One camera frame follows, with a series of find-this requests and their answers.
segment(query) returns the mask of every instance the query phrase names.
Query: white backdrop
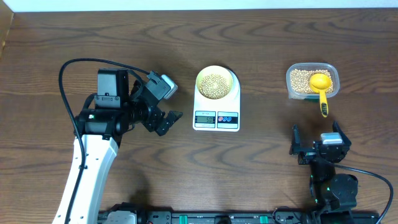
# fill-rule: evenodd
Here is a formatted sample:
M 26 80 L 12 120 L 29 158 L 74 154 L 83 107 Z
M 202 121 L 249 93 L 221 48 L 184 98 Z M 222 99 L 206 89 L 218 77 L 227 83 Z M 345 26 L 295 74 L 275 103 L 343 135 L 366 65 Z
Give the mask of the white backdrop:
M 14 12 L 398 7 L 398 0 L 4 0 L 4 2 Z

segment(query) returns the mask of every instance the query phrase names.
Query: yellow spoon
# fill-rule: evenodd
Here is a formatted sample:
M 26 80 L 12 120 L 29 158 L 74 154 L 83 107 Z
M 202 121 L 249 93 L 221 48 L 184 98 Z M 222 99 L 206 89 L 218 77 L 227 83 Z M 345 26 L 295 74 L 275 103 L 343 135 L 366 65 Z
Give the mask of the yellow spoon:
M 326 100 L 326 91 L 331 85 L 329 77 L 322 73 L 316 73 L 311 76 L 310 88 L 315 92 L 319 93 L 319 104 L 323 117 L 327 117 L 329 114 L 328 102 Z

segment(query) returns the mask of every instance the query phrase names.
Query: plastic container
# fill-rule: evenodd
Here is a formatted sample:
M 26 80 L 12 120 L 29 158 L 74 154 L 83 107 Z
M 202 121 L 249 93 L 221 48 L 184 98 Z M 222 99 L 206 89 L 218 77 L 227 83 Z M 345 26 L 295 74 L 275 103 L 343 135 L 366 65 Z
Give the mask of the plastic container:
M 291 99 L 319 99 L 319 94 L 308 94 L 308 93 L 298 93 L 293 90 L 292 84 L 290 82 L 290 73 L 292 70 L 299 69 L 299 70 L 328 70 L 330 73 L 331 80 L 333 81 L 333 88 L 334 91 L 332 93 L 327 93 L 326 97 L 330 98 L 335 96 L 339 89 L 340 89 L 340 80 L 338 78 L 337 70 L 334 66 L 328 63 L 296 63 L 287 70 L 286 72 L 286 84 L 287 84 L 287 91 L 289 92 L 289 98 Z

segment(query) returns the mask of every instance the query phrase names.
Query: wooden tabletop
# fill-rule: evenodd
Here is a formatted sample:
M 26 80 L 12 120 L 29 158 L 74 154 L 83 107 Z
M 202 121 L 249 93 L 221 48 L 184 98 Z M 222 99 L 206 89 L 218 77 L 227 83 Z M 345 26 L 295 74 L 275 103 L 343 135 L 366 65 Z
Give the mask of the wooden tabletop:
M 397 52 L 397 9 L 18 13 L 0 61 L 0 223 L 49 223 L 55 216 L 73 150 L 58 71 L 81 57 L 167 74 L 179 88 L 159 107 L 184 112 L 165 136 L 142 125 L 123 136 L 101 209 L 120 202 L 175 210 L 314 206 L 310 168 L 289 155 L 291 127 L 298 124 L 312 141 L 330 132 L 333 120 L 353 143 L 342 164 L 397 187 Z M 288 99 L 285 74 L 299 62 L 338 70 L 341 89 L 329 99 L 327 119 L 318 103 Z M 192 129 L 195 77 L 209 65 L 229 67 L 240 79 L 237 133 Z M 75 114 L 96 92 L 104 67 L 76 63 L 65 71 Z M 356 209 L 381 213 L 387 185 L 354 175 Z M 394 202 L 384 223 L 397 219 Z

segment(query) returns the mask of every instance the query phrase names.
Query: kitchen scale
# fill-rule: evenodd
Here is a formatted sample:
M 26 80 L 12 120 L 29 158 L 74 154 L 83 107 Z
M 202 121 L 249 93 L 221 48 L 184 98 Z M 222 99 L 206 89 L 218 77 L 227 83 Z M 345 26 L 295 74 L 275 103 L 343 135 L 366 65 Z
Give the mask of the kitchen scale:
M 218 75 L 227 81 L 228 93 L 217 100 L 199 91 L 205 77 Z M 241 122 L 241 85 L 236 75 L 220 66 L 204 68 L 197 76 L 192 127 L 198 131 L 239 131 Z

